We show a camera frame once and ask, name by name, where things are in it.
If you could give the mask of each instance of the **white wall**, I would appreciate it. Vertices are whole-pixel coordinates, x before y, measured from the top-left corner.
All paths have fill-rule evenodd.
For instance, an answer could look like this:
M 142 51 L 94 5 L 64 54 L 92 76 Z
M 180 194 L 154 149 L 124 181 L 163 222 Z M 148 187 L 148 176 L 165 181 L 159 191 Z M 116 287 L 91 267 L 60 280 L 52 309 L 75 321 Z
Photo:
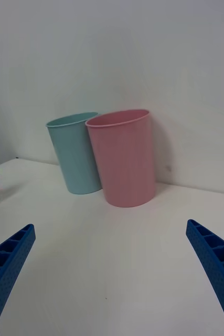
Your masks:
M 16 156 L 56 162 L 45 128 L 150 109 L 160 181 L 224 192 L 222 0 L 0 0 L 0 113 Z

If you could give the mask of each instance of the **pink cup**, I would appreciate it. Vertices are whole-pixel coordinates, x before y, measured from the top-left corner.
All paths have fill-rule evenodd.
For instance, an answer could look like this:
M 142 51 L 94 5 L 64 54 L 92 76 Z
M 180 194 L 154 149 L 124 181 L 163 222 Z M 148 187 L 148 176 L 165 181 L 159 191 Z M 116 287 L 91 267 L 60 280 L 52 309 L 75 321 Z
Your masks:
M 108 203 L 138 206 L 155 195 L 150 112 L 128 110 L 86 122 Z

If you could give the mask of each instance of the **white table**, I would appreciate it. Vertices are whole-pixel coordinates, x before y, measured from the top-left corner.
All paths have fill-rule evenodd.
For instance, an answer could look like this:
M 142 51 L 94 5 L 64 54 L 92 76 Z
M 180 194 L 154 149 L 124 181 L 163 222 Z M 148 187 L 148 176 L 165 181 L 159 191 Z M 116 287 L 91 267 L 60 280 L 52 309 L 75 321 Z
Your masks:
M 0 317 L 4 336 L 223 336 L 224 313 L 186 235 L 224 239 L 224 194 L 158 184 L 136 208 L 70 194 L 55 165 L 0 165 L 0 243 L 37 239 Z

